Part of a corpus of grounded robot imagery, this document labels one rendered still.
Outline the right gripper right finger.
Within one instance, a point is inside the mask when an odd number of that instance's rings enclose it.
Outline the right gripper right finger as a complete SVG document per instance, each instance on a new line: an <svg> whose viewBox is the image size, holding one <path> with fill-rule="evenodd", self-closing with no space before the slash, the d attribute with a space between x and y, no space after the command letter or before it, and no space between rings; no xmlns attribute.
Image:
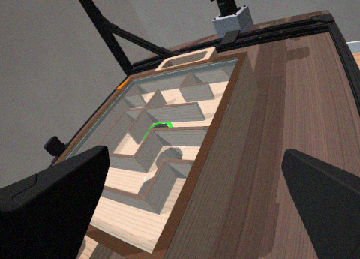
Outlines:
<svg viewBox="0 0 360 259"><path fill-rule="evenodd" d="M296 149L281 169L318 259L360 259L360 177Z"/></svg>

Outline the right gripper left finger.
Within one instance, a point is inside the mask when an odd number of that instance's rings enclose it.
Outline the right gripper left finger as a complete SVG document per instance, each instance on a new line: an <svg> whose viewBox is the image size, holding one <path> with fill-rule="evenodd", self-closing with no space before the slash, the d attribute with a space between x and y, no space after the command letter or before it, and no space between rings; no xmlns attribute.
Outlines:
<svg viewBox="0 0 360 259"><path fill-rule="evenodd" d="M109 159L95 146L0 188L0 259L77 259Z"/></svg>

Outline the wooden maze board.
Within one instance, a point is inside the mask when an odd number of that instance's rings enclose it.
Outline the wooden maze board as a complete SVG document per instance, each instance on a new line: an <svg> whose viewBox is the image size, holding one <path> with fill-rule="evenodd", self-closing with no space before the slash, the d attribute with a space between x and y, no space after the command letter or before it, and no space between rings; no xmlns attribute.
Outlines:
<svg viewBox="0 0 360 259"><path fill-rule="evenodd" d="M55 163L108 148L79 259L208 259L257 93L248 52L215 47L131 77Z"/></svg>

